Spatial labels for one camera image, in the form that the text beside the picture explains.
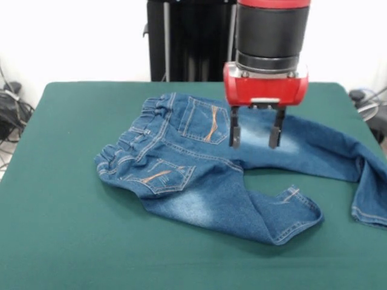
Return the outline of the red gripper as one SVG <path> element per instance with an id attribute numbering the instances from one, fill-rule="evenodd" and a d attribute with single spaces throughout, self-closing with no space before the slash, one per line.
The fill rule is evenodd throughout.
<path id="1" fill-rule="evenodd" d="M 231 106 L 229 146 L 234 149 L 240 145 L 239 106 L 297 106 L 304 99 L 308 88 L 308 70 L 303 63 L 294 71 L 261 74 L 243 70 L 236 62 L 227 62 L 223 69 L 223 79 L 226 100 Z M 276 110 L 268 142 L 272 149 L 280 146 L 285 114 L 286 107 Z"/>

